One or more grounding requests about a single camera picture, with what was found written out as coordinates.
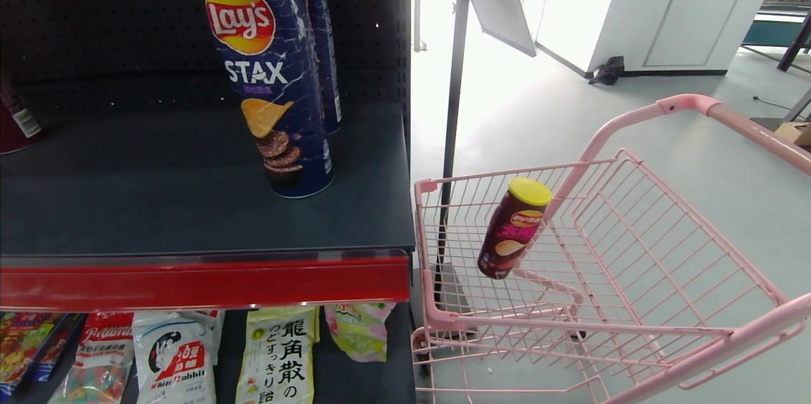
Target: pegboard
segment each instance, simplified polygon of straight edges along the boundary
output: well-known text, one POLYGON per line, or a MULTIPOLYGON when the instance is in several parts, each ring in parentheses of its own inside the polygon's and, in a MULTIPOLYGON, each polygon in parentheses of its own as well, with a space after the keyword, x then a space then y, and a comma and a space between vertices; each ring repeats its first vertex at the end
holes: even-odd
MULTIPOLYGON (((0 4, 3 66, 35 111, 150 110, 165 98, 207 107, 232 95, 202 0, 0 4)), ((328 4, 345 101, 407 106, 411 0, 328 4)))

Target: packaging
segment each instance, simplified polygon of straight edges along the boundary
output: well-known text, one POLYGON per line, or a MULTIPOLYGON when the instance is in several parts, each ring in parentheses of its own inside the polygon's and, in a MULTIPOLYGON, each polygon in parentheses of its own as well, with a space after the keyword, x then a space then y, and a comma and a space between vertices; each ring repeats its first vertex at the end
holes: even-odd
POLYGON ((132 314, 87 316, 73 366, 49 404, 119 404, 134 355, 132 314))
POLYGON ((46 352, 60 314, 6 312, 0 320, 0 402, 11 398, 29 367, 46 352))
POLYGON ((215 404, 212 330, 179 312, 137 312, 132 321, 138 404, 215 404))
POLYGON ((14 89, 11 76, 0 67, 0 154, 34 144, 42 135, 37 119, 14 89))
POLYGON ((324 190, 333 164, 305 0, 201 1, 272 190, 324 190))
POLYGON ((341 98, 335 68, 333 21, 329 17, 327 0, 306 0, 307 14, 316 40, 316 63, 321 104, 324 107, 324 129, 327 135, 341 128, 341 98))
POLYGON ((774 135, 797 146, 811 146, 811 122, 783 122, 774 135))
POLYGON ((217 353, 220 350, 220 339, 222 338, 222 323, 226 319, 226 312, 221 310, 212 311, 190 311, 180 312, 180 315, 195 322, 202 324, 211 330, 212 344, 209 346, 208 351, 211 352, 211 364, 217 366, 217 353))
POLYGON ((310 404, 318 306, 249 311, 236 404, 310 404))
POLYGON ((338 348, 360 363, 386 361, 386 319, 394 303, 324 306, 329 333, 338 348))
POLYGON ((56 328, 53 329, 53 339, 47 344, 46 354, 34 366, 33 376, 37 382, 47 382, 56 366, 61 352, 73 335, 81 328, 85 314, 64 314, 56 328))
POLYGON ((476 263, 490 279, 504 279, 529 250, 553 197, 539 181, 513 178, 487 225, 476 263))

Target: cardboard box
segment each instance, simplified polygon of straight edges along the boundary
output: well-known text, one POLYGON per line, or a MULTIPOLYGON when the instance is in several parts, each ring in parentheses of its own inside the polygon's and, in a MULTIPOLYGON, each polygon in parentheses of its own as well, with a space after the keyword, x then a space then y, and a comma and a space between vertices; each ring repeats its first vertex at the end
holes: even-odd
POLYGON ((775 134, 797 146, 811 146, 811 122, 783 122, 775 134))

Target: red chip can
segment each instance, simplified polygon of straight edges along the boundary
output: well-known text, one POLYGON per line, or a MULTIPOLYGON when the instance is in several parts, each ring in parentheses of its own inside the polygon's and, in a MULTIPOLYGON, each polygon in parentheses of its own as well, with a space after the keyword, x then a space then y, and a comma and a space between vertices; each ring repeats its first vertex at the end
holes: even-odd
POLYGON ((513 178, 490 218, 478 254, 478 269, 490 279, 504 279, 527 253, 541 225, 552 191, 541 182, 513 178))
POLYGON ((0 68, 0 154, 14 153, 42 136, 37 119, 26 109, 11 76, 0 68))

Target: wire basket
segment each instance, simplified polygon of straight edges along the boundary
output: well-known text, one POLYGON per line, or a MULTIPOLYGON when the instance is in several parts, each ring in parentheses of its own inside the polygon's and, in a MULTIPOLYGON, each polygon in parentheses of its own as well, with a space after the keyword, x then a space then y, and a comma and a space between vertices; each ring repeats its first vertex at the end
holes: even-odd
POLYGON ((421 181, 416 204, 426 322, 415 332, 414 352, 424 367, 453 360, 464 368, 470 357, 545 360, 582 375, 571 386, 536 392, 585 387, 593 401, 614 402, 603 378, 625 376, 629 395, 617 402, 629 401, 757 346, 681 386, 704 383, 799 334, 804 325, 796 323, 809 311, 793 302, 801 308, 780 319, 776 308, 788 303, 782 292, 624 149, 602 160, 421 181), (519 265, 493 280, 478 270, 478 254, 516 176, 543 182, 557 196, 519 265), (751 339, 730 344, 742 334, 751 339), (449 347, 460 350, 438 360, 437 349, 449 347), (666 370, 684 372, 665 377, 666 370))

